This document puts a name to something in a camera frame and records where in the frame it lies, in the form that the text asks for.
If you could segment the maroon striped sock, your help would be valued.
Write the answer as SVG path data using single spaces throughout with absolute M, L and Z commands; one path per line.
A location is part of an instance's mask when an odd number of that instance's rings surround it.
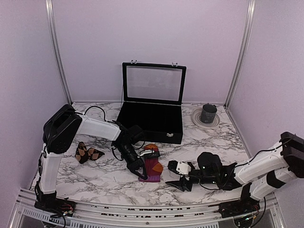
M 152 149 L 152 148 L 159 150 L 157 145 L 155 145 L 153 143 L 146 145 L 143 150 Z M 159 163 L 158 158 L 153 158 L 153 159 L 143 158 L 143 160 L 144 160 L 144 164 L 146 167 L 148 178 L 146 180 L 138 178 L 138 180 L 141 182 L 160 182 L 161 174 L 163 171 L 163 165 L 161 163 Z

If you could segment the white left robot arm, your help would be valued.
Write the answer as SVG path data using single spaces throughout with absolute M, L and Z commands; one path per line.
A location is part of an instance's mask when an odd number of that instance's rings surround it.
M 38 161 L 39 179 L 35 185 L 36 208 L 60 212 L 74 209 L 74 202 L 57 198 L 56 180 L 61 158 L 79 134 L 111 141 L 126 161 L 127 169 L 143 180 L 148 178 L 144 161 L 133 147 L 138 141 L 144 140 L 139 126 L 126 128 L 117 121 L 94 119 L 76 112 L 72 105 L 66 104 L 43 126 L 43 148 Z

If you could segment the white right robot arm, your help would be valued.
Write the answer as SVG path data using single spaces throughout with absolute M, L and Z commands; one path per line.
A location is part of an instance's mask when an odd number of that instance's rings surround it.
M 203 152 L 197 158 L 198 168 L 191 162 L 169 161 L 168 169 L 180 176 L 167 184 L 180 191 L 191 191 L 194 184 L 215 184 L 218 190 L 241 188 L 240 199 L 219 204 L 222 217 L 258 211 L 259 202 L 289 181 L 304 176 L 304 140 L 290 132 L 271 148 L 260 150 L 253 158 L 223 165 L 219 156 Z

